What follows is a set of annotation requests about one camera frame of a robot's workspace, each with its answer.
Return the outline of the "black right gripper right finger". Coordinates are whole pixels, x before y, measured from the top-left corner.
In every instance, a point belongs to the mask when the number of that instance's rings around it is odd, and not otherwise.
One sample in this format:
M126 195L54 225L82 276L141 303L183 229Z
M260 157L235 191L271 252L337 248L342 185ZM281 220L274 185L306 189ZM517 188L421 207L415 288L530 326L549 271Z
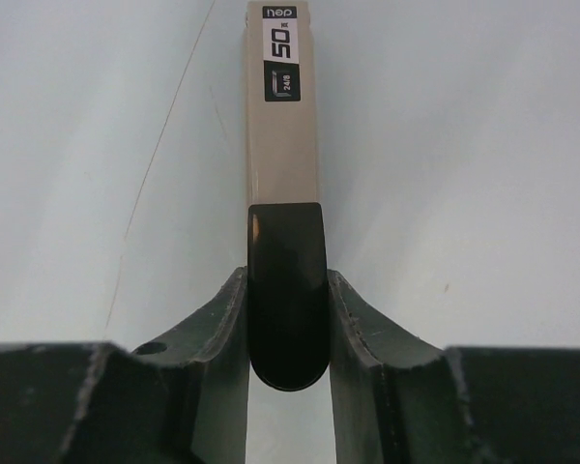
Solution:
M580 349L438 349L330 272L341 463L580 463Z

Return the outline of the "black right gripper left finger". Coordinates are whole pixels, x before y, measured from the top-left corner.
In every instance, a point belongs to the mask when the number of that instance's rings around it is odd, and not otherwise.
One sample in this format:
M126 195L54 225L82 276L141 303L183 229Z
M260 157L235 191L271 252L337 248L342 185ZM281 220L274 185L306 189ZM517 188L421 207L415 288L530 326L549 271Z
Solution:
M172 329L111 342L0 344L0 463L241 463L247 271Z

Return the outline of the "beige and black stapler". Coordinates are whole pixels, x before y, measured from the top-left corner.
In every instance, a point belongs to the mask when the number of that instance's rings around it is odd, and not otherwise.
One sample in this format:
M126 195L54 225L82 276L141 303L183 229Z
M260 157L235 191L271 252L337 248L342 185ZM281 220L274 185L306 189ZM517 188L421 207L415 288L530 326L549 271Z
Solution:
M245 39L249 355L265 384L296 392L330 359L308 4L249 2Z

